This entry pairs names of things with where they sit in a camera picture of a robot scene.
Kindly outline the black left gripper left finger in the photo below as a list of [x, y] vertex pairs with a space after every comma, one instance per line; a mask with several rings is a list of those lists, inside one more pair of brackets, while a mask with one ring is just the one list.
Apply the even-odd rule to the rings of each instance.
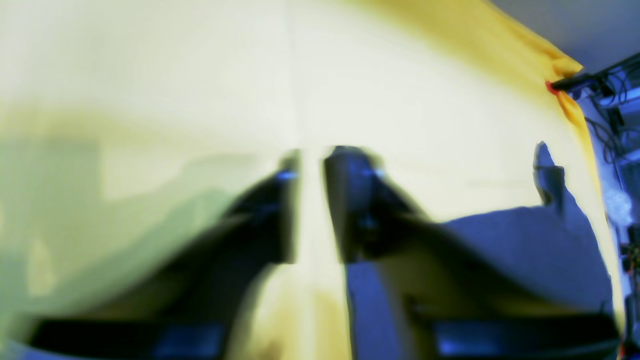
[[41, 317], [30, 347], [71, 358], [224, 358], [266, 271], [291, 260], [300, 153], [288, 153], [217, 223], [131, 289], [66, 317]]

